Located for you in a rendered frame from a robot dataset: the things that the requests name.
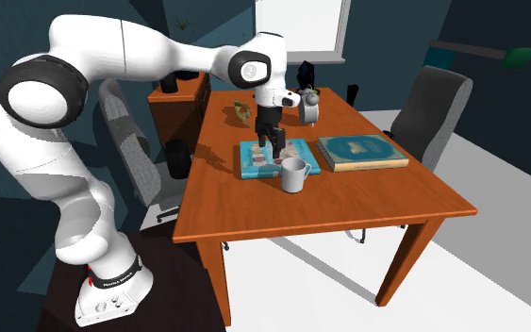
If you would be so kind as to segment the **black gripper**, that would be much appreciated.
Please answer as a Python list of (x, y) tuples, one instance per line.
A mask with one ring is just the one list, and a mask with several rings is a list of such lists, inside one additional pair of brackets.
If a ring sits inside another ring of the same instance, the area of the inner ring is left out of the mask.
[(257, 106), (256, 133), (258, 144), (264, 147), (270, 141), (272, 145), (273, 159), (280, 158), (281, 150), (286, 146), (285, 130), (279, 128), (282, 119), (282, 107)]

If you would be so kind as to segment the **light blue picture book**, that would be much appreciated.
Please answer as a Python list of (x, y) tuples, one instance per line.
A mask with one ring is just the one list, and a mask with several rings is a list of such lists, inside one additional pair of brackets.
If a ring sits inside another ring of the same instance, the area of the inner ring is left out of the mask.
[(281, 162), (285, 158), (300, 158), (310, 164), (310, 174), (321, 172), (304, 139), (286, 139), (286, 146), (280, 151), (279, 158), (273, 158), (273, 148), (269, 141), (264, 147), (260, 147), (258, 141), (241, 141), (240, 154), (242, 179), (278, 177), (281, 172)]

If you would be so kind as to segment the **small olive crumpled object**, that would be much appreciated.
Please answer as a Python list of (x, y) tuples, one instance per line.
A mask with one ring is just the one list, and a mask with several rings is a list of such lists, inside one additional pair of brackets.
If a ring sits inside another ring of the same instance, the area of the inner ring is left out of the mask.
[(239, 99), (235, 99), (233, 102), (233, 108), (236, 116), (246, 125), (249, 126), (249, 119), (252, 116), (251, 109), (246, 103), (243, 103)]

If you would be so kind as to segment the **white mug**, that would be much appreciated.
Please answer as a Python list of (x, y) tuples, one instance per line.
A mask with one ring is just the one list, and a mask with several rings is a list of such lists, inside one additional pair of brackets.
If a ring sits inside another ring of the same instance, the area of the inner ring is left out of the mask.
[(303, 189), (311, 165), (301, 158), (286, 158), (281, 163), (281, 189), (288, 193), (297, 193)]

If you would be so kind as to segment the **grey alarm clock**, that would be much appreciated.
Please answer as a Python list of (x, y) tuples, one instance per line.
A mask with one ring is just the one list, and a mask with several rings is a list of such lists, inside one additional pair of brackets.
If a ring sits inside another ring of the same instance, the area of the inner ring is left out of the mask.
[(313, 89), (306, 88), (301, 91), (300, 95), (298, 111), (301, 123), (303, 125), (316, 123), (319, 117), (319, 94)]

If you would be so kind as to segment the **black angular object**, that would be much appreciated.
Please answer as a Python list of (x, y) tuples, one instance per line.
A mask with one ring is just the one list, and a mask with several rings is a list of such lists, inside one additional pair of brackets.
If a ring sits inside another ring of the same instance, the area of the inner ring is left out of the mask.
[(306, 88), (312, 89), (314, 87), (315, 79), (314, 65), (304, 60), (298, 68), (296, 79), (301, 90)]

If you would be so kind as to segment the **brown wooden table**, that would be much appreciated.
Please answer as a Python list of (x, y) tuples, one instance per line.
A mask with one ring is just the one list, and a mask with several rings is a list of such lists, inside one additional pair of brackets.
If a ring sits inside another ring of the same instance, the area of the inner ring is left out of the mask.
[(406, 233), (374, 299), (384, 307), (442, 222), (477, 212), (415, 158), (405, 168), (334, 173), (314, 149), (321, 172), (296, 194), (283, 192), (279, 178), (243, 180), (239, 144), (256, 134), (236, 118), (236, 99), (256, 104), (251, 91), (215, 91), (208, 99), (173, 235), (176, 243), (196, 243), (226, 325), (225, 241), (403, 224)]

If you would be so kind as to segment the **teal book with tan edges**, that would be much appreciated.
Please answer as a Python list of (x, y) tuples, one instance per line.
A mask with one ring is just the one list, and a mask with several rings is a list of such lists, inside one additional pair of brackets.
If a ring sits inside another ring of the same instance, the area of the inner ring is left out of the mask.
[(380, 134), (319, 137), (317, 147), (336, 173), (408, 165), (408, 157)]

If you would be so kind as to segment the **black cylindrical bin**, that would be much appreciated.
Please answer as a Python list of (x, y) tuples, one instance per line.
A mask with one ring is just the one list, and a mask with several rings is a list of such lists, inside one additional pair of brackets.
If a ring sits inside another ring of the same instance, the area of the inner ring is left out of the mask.
[(191, 155), (187, 143), (183, 140), (167, 141), (163, 146), (165, 160), (173, 179), (185, 179), (191, 169)]

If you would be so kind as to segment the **brown wooden cabinet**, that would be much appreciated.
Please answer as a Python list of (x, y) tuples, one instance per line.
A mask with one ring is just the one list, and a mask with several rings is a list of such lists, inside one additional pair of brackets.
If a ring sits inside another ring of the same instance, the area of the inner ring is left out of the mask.
[(211, 94), (210, 76), (200, 73), (191, 80), (176, 80), (178, 92), (157, 87), (147, 98), (159, 142), (183, 140), (195, 151)]

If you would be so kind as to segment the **white window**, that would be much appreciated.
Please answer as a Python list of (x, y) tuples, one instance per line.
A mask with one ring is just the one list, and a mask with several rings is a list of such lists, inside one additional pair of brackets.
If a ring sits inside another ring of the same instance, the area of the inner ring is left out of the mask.
[(255, 0), (255, 31), (285, 37), (288, 64), (342, 64), (351, 0)]

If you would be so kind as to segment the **grey office chair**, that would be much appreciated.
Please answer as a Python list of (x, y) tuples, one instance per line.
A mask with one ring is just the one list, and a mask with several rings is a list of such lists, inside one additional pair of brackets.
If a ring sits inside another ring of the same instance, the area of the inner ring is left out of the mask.
[(426, 65), (405, 106), (384, 133), (433, 172), (472, 89), (473, 81), (467, 76)]
[(137, 126), (117, 80), (110, 78), (100, 84), (98, 101), (134, 192), (150, 209), (142, 226), (148, 228), (175, 221), (187, 179), (167, 160), (152, 160), (149, 140)]

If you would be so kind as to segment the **dark robot stand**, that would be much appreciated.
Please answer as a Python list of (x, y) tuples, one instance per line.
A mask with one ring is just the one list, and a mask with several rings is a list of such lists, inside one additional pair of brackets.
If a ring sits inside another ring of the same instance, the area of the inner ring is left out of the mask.
[(36, 332), (226, 332), (196, 245), (173, 243), (173, 231), (164, 224), (128, 235), (154, 284), (136, 311), (120, 319), (79, 327), (75, 302), (88, 271), (58, 260)]

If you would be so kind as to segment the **wall shelf with green box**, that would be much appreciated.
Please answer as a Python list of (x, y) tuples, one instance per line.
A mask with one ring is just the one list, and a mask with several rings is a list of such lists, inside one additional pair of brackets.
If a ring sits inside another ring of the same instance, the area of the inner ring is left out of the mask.
[(501, 60), (501, 65), (509, 69), (525, 68), (531, 60), (531, 48), (518, 47), (498, 50), (483, 46), (460, 44), (448, 41), (430, 40), (427, 45), (432, 48), (473, 55), (482, 58)]

